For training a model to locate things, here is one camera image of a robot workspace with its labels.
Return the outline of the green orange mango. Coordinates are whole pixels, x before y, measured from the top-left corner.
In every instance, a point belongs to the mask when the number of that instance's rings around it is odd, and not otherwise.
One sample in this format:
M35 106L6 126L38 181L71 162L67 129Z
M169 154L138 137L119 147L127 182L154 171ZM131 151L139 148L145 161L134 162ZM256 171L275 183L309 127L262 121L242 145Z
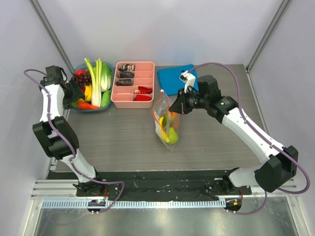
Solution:
M177 113L168 112L164 116L164 120L166 125L169 125L170 127L173 127L174 129L178 129L179 126L179 117Z

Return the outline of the purple grape bunch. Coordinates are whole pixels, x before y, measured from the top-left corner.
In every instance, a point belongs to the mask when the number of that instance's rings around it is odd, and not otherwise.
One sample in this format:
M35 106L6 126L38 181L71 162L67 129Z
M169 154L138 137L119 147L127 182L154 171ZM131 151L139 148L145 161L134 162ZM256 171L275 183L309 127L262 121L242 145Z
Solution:
M91 78L90 74L84 74L84 73L73 74L72 78L77 83L77 85L81 88L84 86L89 86L92 84L92 78Z

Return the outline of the orange carrot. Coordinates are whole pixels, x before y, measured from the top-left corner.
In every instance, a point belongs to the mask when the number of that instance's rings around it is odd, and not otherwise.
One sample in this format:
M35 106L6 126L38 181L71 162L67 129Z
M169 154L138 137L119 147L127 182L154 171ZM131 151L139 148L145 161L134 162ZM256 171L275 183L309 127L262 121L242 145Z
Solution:
M94 109L98 109L99 107L94 106L94 105L87 103L87 102L78 101L77 108L80 110L94 110Z

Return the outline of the clear zip top bag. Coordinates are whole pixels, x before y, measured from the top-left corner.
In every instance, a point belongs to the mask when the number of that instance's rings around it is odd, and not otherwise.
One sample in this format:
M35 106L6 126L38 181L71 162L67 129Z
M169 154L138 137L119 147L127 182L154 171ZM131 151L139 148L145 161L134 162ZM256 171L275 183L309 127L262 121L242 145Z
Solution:
M179 140L180 119L177 113L169 111L172 100L160 90L160 97L153 103L152 115L155 123L155 133L165 145L173 152Z

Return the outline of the green pear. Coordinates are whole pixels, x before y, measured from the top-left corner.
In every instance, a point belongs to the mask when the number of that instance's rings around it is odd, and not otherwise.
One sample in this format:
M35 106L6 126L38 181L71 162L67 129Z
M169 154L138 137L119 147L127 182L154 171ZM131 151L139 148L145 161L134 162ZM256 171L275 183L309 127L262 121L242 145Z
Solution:
M173 127L170 127L168 130L168 134L167 134L167 139L166 139L167 142L171 145L175 144L175 143L177 143L178 138L179 138L179 136L178 136L176 130Z

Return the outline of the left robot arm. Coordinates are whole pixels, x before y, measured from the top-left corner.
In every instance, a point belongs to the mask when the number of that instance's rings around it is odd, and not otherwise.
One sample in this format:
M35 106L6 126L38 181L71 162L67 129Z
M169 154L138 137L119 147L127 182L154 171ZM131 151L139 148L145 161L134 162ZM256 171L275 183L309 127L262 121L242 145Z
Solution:
M46 67L43 79L38 83L43 96L43 111L39 123L32 127L33 133L48 157L66 164L77 176L74 187L86 194L100 196L105 184L97 172L83 157L79 141L65 117L64 110L84 94L73 80L67 79L59 66Z

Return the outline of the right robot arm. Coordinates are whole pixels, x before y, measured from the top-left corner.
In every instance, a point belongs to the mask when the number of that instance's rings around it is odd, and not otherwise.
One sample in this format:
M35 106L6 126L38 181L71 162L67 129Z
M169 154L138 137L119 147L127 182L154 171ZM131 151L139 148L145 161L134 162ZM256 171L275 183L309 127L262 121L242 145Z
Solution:
M297 160L297 149L289 146L283 147L282 151L276 150L277 142L255 123L249 124L251 119L239 109L232 97L221 95L213 76L206 75L197 79L185 71L179 78L185 86L178 91L169 111L184 115L193 109L204 109L209 116L233 131L261 163L261 167L233 169L222 182L224 192L234 194L242 186L258 185L272 193L295 176L297 168L286 156Z

